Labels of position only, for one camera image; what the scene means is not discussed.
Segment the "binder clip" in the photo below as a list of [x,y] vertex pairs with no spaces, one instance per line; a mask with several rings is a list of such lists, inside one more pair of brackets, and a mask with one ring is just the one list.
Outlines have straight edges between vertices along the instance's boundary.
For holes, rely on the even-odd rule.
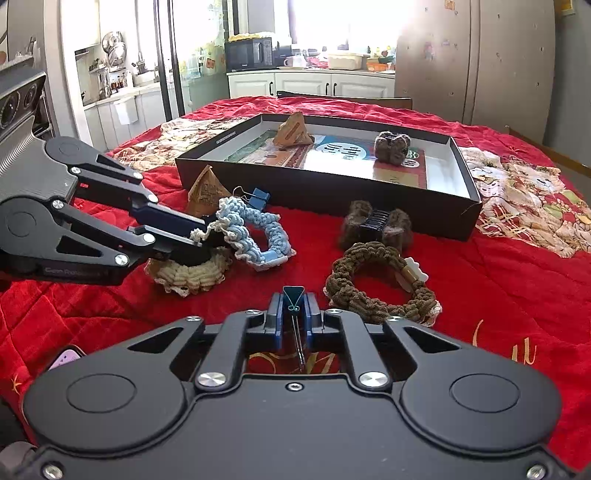
[[390,212],[385,210],[372,210],[359,227],[359,241],[364,243],[382,241],[382,234],[388,223],[389,215]]
[[270,193],[263,192],[259,189],[254,189],[252,193],[245,192],[240,185],[232,190],[232,195],[240,197],[249,207],[260,211],[265,209],[267,202],[271,198]]

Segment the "open box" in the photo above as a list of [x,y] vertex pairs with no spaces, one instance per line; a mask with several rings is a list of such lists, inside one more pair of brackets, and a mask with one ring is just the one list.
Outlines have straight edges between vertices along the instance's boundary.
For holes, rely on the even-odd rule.
[[[245,192],[259,188],[271,194],[271,205],[345,216],[351,201],[367,200],[376,209],[404,210],[415,232],[458,240],[470,236],[482,203],[452,137],[376,122],[305,116],[314,145],[280,149],[272,145],[273,132],[287,118],[255,116],[183,153],[176,159],[183,187],[191,189],[211,165],[230,192],[236,186]],[[373,143],[382,131],[411,137],[405,166],[375,161]]]

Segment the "white container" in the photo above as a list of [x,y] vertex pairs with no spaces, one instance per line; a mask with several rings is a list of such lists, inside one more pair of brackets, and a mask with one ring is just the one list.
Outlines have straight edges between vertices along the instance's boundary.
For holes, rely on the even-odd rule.
[[363,55],[359,53],[343,52],[329,53],[329,68],[335,70],[360,70]]
[[130,125],[138,121],[138,109],[135,106],[135,97],[125,97],[113,103],[121,125]]

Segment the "window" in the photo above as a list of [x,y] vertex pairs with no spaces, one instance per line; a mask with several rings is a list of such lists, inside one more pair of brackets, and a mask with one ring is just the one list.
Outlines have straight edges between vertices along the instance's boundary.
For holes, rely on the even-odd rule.
[[290,0],[290,30],[302,48],[367,52],[395,47],[413,0]]

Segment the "smartphone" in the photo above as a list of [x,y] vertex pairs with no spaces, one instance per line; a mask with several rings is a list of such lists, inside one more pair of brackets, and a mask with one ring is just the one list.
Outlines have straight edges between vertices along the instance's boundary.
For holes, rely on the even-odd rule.
[[68,345],[59,353],[59,355],[57,355],[56,359],[50,363],[49,367],[47,367],[47,370],[49,371],[55,367],[69,364],[70,362],[78,360],[83,356],[85,356],[85,353],[76,345]]

